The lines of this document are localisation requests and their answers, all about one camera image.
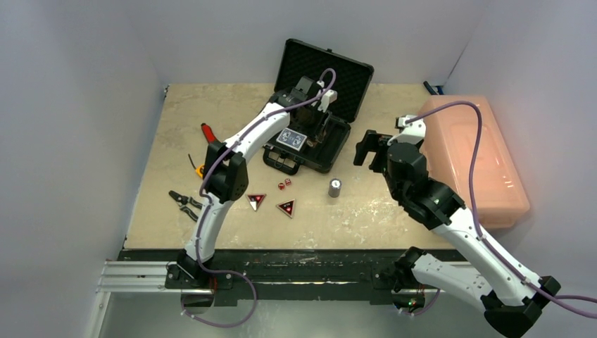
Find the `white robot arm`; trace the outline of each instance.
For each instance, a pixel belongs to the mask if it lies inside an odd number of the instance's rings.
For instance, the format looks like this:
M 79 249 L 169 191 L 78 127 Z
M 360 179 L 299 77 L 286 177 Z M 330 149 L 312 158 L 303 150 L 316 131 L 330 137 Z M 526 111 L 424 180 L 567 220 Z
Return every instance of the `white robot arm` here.
M 294 113 L 292 107 L 309 105 L 313 113 L 326 113 L 328 106 L 337 99 L 337 93 L 329 88 L 325 89 L 324 85 L 322 80 L 316 82 L 307 77 L 301 78 L 295 88 L 280 91 L 272 96 L 270 102 L 241 131 L 223 143 L 210 144 L 205 167 L 205 182 L 208 184 L 205 186 L 206 196 L 201 201 L 204 206 L 210 208 L 201 210 L 191 239 L 184 246 L 191 261 L 204 263 L 213 257 L 215 240 L 226 214 L 232 204 L 244 194 L 249 184 L 246 164 L 259 148 L 289 126 L 291 115 Z M 211 168 L 225 151 L 230 153 L 226 158 L 228 164 L 221 163 Z M 182 268 L 191 275 L 192 270 L 195 270 L 192 267 Z
M 362 165 L 367 152 L 375 152 L 369 168 L 383 174 L 392 198 L 411 218 L 450 242 L 478 273 L 463 272 L 413 247 L 398 259 L 396 271 L 386 277 L 396 278 L 394 291 L 416 283 L 443 289 L 483 311 L 501 334 L 521 337 L 549 302 L 534 288 L 553 296 L 560 285 L 552 277 L 539 277 L 522 265 L 482 227 L 479 236 L 473 214 L 463 200 L 446 184 L 429 177 L 427 159 L 419 152 L 425 123 L 409 123 L 413 118 L 416 116 L 397 119 L 400 132 L 393 137 L 368 130 L 356 146 L 354 164 Z M 521 280 L 507 264 L 526 278 Z

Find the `triangular marker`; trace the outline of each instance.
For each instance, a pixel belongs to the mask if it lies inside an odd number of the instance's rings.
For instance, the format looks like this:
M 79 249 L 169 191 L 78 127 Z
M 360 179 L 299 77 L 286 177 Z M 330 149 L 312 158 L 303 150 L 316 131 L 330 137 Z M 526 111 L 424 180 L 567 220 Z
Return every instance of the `triangular marker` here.
M 276 207 L 280 209 L 286 216 L 292 218 L 294 216 L 294 200 L 280 203 Z
M 249 199 L 249 204 L 253 210 L 257 211 L 261 205 L 261 202 L 263 202 L 266 196 L 267 194 L 247 194 L 246 198 Z

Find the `gray wall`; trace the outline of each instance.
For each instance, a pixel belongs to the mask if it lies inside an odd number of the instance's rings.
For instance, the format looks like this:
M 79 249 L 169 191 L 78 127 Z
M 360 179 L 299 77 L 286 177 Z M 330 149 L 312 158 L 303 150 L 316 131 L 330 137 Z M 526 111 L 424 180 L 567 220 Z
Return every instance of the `gray wall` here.
M 493 1 L 446 85 L 488 97 L 531 201 L 528 217 L 498 238 L 563 292 L 592 296 L 596 17 L 592 0 Z M 546 312 L 529 337 L 595 335 L 593 320 L 554 305 Z
M 0 1 L 2 337 L 81 337 L 160 85 L 118 1 Z
M 166 82 L 274 82 L 290 37 L 375 66 L 375 82 L 443 83 L 489 0 L 127 0 Z

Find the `metal cylinder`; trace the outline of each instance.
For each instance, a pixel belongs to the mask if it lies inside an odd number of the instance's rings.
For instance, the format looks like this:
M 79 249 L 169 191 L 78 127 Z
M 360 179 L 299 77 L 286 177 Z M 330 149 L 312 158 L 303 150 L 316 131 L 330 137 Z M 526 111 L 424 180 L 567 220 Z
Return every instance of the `metal cylinder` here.
M 329 188 L 327 189 L 327 194 L 330 197 L 338 197 L 340 196 L 340 189 L 342 188 L 342 181 L 338 180 L 337 178 L 332 178 L 331 181 L 329 181 Z

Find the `tabletop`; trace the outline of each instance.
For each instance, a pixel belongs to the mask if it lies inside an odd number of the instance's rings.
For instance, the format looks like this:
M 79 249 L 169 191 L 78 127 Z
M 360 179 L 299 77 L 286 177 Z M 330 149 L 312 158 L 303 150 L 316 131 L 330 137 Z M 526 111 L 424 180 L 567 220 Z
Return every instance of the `tabletop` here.
M 273 84 L 172 84 L 133 210 L 125 249 L 178 249 L 194 221 L 178 209 L 170 190 L 199 199 L 201 178 L 189 162 L 205 161 L 201 123 L 224 140 L 250 122 L 273 92 Z M 267 194 L 257 211 L 247 198 L 231 207 L 216 242 L 218 249 L 451 249 L 411 220 L 390 197 L 384 178 L 353 165 L 355 145 L 367 129 L 395 133 L 396 116 L 416 113 L 429 94 L 420 84 L 371 84 L 351 133 L 327 174 L 301 167 L 288 175 L 266 166 L 260 150 L 248 164 L 247 194 Z M 338 198 L 327 195 L 332 178 L 342 181 Z M 276 205 L 294 199 L 294 217 Z

